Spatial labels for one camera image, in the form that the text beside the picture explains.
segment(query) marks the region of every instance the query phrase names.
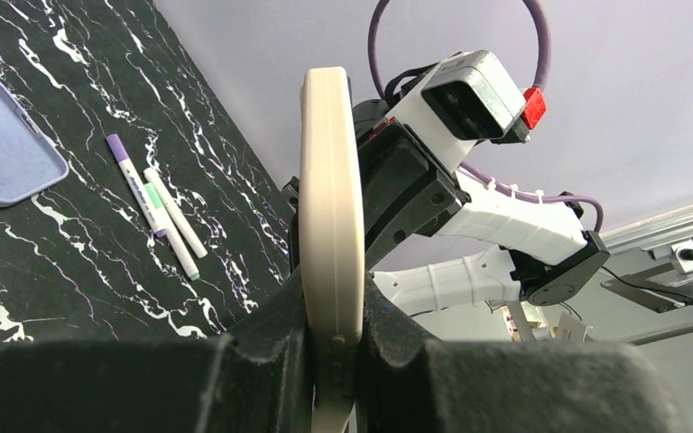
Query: red connector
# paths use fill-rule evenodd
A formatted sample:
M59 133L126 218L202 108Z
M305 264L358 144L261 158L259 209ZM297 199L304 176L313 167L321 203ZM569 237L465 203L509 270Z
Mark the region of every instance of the red connector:
M543 115L546 114L546 100L543 99L543 92L540 88L525 90L524 99L527 101L527 105L524 106L522 120L530 130L533 130Z
M374 137L376 137L378 134L381 133L381 131L386 129L387 126L389 126L390 124L393 124L395 122L397 122L397 117L392 117L391 119L385 119L380 124L377 124L376 126L374 126L373 132L370 135L368 135L368 141L373 140Z

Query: white 3d-printed part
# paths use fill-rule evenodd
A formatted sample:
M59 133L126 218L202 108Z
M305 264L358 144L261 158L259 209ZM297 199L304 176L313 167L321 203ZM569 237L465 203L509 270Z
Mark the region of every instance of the white 3d-printed part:
M301 88L299 248L314 348L312 431L342 433L355 401L365 228L347 74L311 69Z

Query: white marker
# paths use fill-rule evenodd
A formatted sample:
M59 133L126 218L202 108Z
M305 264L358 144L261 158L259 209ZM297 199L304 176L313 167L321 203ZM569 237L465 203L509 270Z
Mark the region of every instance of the white marker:
M120 137L118 137L118 134L111 134L106 140L107 145L110 146L110 151L112 151L113 156L115 156L115 161L118 162L118 167L120 167L121 171L124 173L129 188L134 193L136 202L139 203L139 207L142 209L144 219L147 220L147 224L150 225L156 237L163 237L166 234L165 227L156 220L153 214L152 200L150 200L150 197L148 197L147 192L144 190L142 178L139 177L139 173L136 172L134 165L129 159L129 154L126 153L126 148L121 142Z
M161 203L161 199L158 197L158 192L155 191L154 185L152 183L145 183L144 189L147 191L147 194L150 196L155 206L155 217L166 226L166 238L169 240L169 244L171 244L174 253L177 254L177 259L179 259L184 273L187 274L191 281L199 279L200 273L198 272L198 266L192 261L187 246L182 242L177 228L174 227L171 218L169 218L169 214L166 212L166 209L163 208L163 203Z
M184 236L184 239L189 244L189 247L192 248L195 256L198 258L206 257L208 251L206 251L206 248L203 246L203 243L200 242L198 235L195 234L192 227L189 226L187 218L181 213L179 206L177 206L174 199L171 198L171 194L169 194L169 191L166 189L166 185L163 184L161 177L158 176L158 171L152 167L146 169L144 171L144 178L155 187L158 197L161 198L163 206L166 207L166 211L168 211L169 216L171 216L171 221L179 228L181 235Z

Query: green marker cap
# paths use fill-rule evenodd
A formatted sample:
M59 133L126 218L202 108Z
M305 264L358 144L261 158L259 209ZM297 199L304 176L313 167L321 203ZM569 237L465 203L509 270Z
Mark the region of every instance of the green marker cap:
M161 197L158 195L158 191L155 190L155 186L152 183L145 183L144 189L147 191L147 195L150 196L150 200L152 200L152 204L155 206L156 209L158 207L163 207Z

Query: lavender phone case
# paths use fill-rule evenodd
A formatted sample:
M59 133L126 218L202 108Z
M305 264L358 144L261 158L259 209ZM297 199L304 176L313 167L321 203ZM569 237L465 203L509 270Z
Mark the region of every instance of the lavender phone case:
M0 81L0 207L41 192L68 171L67 162Z

